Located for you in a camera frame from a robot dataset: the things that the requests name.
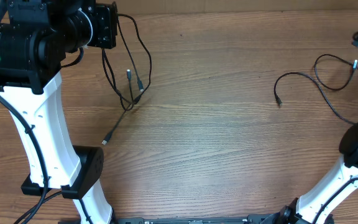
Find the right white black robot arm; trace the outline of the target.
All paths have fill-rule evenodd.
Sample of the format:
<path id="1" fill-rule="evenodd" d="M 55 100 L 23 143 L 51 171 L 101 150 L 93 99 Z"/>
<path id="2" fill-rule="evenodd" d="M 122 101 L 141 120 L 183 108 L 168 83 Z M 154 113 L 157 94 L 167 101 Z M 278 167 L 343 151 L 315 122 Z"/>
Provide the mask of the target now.
<path id="1" fill-rule="evenodd" d="M 309 192 L 262 223 L 327 223 L 331 212 L 358 189 L 358 123 L 343 135 L 339 152 L 333 168 Z"/>

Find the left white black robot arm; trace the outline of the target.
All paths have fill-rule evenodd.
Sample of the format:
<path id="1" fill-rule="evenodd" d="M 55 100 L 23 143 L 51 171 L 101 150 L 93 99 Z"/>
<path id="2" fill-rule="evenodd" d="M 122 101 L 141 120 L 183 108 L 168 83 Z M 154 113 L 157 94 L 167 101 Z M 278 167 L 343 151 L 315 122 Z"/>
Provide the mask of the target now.
<path id="1" fill-rule="evenodd" d="M 100 176 L 100 147 L 71 143 L 62 106 L 62 62 L 85 47 L 116 46 L 117 6 L 95 1 L 0 1 L 0 103 L 10 112 L 30 172 L 21 189 L 46 202 L 57 189 L 80 223 L 114 223 Z"/>

